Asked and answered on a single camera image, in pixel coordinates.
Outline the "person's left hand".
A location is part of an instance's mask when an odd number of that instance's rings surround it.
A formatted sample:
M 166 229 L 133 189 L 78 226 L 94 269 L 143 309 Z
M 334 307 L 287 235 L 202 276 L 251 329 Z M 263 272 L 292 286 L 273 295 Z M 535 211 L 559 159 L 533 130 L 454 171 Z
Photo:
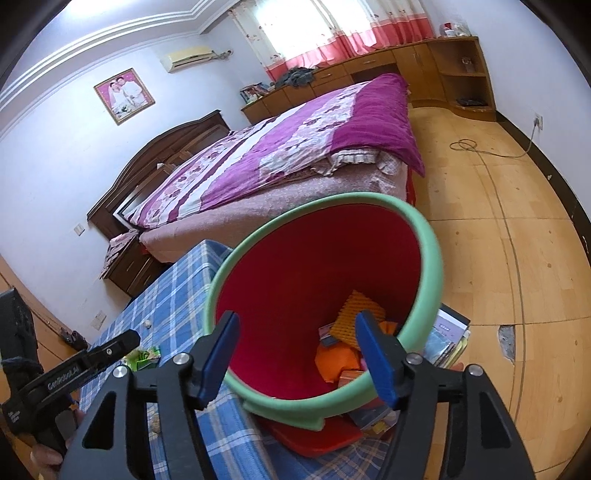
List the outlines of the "person's left hand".
M 58 478 L 58 471 L 63 463 L 63 456 L 60 453 L 45 445 L 35 444 L 30 453 L 30 459 L 42 479 Z

